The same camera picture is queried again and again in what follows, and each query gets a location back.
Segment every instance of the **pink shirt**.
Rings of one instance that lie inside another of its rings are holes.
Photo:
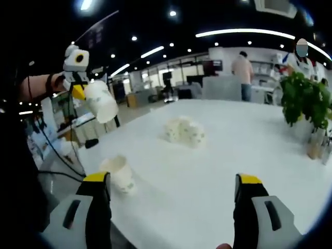
[[[239,55],[232,63],[232,72],[240,77],[242,84],[250,84],[254,70],[251,62],[244,56]]]

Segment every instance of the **potted plant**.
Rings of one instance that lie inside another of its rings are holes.
[[[280,85],[285,120],[294,127],[295,136],[301,142],[307,142],[313,130],[326,130],[330,93],[323,83],[310,81],[302,73],[293,72],[283,78]]]

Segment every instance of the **white table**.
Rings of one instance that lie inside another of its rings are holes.
[[[205,149],[167,143],[158,136],[173,117],[204,125]],[[106,134],[93,148],[81,148],[87,174],[104,158],[127,157],[138,193],[112,190],[112,221],[138,249],[213,249],[233,244],[235,175],[258,176],[269,194],[295,214],[306,233],[331,190],[332,165],[306,155],[289,136],[280,107],[253,103],[182,100]]]

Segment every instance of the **plant pot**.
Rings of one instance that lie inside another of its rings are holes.
[[[305,118],[297,121],[293,127],[291,127],[294,138],[302,144],[305,144],[309,141],[312,130],[313,124],[307,121]]]
[[[311,159],[316,159],[317,157],[321,157],[322,150],[322,142],[324,140],[325,130],[318,129],[311,135],[310,143],[307,149],[307,155]]]

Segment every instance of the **green leaves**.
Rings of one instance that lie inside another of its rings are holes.
[[[293,72],[289,77],[285,77],[280,85],[283,90],[283,113],[290,126],[303,114],[316,129],[327,128],[331,96],[324,84],[311,82],[302,73]]]

